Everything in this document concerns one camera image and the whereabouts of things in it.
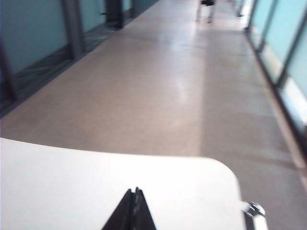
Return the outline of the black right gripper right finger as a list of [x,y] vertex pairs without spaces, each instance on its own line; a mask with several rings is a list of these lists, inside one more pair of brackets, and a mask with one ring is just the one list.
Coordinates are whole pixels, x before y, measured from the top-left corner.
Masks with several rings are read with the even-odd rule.
[[145,196],[138,187],[133,195],[132,204],[132,229],[156,230]]

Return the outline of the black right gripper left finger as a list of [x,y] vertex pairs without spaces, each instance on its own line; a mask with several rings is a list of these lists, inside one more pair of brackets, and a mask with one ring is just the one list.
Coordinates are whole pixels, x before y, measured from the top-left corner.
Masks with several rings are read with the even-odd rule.
[[129,230],[132,212],[133,192],[128,189],[103,226],[102,230]]

